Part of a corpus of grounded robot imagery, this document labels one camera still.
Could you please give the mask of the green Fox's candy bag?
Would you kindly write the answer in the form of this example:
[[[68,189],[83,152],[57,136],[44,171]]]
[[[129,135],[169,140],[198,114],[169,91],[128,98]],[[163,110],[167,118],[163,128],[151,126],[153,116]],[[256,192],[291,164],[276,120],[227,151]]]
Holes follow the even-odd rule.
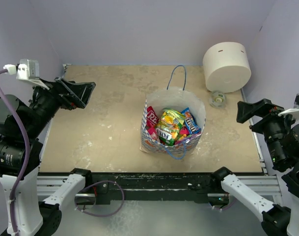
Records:
[[[173,146],[183,127],[185,116],[180,112],[164,108],[155,130],[159,138],[167,145]]]

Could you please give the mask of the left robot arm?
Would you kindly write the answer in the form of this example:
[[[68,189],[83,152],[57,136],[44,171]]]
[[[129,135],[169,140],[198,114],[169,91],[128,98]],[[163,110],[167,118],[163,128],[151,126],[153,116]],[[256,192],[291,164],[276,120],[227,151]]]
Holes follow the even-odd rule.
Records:
[[[26,105],[14,95],[0,97],[0,182],[3,187],[8,227],[6,236],[51,236],[62,219],[63,196],[75,188],[68,181],[57,195],[38,200],[37,175],[42,143],[39,134],[59,109],[83,109],[94,82],[76,83],[56,78],[33,87]]]

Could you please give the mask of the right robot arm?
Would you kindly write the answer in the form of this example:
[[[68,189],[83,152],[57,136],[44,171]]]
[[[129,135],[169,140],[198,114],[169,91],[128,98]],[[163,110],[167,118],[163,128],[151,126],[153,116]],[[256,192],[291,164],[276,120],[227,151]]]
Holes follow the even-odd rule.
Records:
[[[211,173],[211,188],[215,192],[232,194],[260,221],[269,236],[299,236],[299,95],[295,106],[285,110],[268,99],[256,103],[237,103],[236,121],[244,123],[254,116],[260,121],[249,128],[262,134],[268,147],[273,169],[283,173],[283,181],[292,197],[291,207],[284,207],[266,200],[242,184],[226,167]]]

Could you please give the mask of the red Real crisps bag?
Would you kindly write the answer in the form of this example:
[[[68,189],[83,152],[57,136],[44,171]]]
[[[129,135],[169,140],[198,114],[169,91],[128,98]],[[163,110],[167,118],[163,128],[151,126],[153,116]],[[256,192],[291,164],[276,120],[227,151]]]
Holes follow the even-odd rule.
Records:
[[[154,127],[160,121],[152,106],[147,107],[146,124],[148,127]]]

